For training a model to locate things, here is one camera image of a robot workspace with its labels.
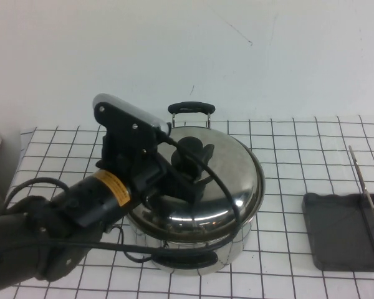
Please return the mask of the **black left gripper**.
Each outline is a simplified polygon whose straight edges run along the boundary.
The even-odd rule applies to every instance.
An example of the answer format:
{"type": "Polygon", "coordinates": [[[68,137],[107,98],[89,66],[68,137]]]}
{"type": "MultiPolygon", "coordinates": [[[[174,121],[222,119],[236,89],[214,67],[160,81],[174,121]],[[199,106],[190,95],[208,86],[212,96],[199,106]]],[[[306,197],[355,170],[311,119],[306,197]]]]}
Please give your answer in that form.
{"type": "MultiPolygon", "coordinates": [[[[103,137],[102,157],[95,178],[111,190],[118,201],[139,201],[150,193],[173,196],[194,205],[203,197],[207,179],[187,181],[158,153],[165,141],[161,132],[137,132],[125,135],[107,132],[103,137]]],[[[207,144],[198,158],[208,163],[214,145],[207,144]]]]}

